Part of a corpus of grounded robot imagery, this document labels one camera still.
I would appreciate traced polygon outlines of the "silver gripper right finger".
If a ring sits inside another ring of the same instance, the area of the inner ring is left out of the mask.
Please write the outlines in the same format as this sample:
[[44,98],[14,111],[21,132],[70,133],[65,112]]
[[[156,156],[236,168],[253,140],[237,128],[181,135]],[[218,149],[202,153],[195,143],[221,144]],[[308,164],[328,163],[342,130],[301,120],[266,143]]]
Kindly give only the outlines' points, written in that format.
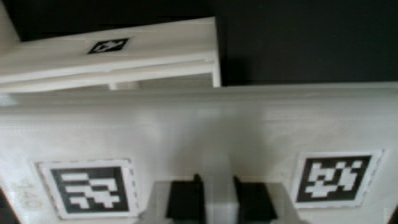
[[237,224],[269,224],[276,219],[266,185],[232,177],[237,197]]

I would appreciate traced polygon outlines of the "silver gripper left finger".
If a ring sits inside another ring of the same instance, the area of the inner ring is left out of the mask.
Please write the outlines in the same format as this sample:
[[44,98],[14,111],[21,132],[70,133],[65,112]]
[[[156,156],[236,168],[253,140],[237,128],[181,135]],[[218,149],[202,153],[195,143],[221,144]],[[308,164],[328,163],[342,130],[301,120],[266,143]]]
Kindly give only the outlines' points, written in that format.
[[170,183],[165,217],[173,224],[205,224],[204,184],[198,175]]

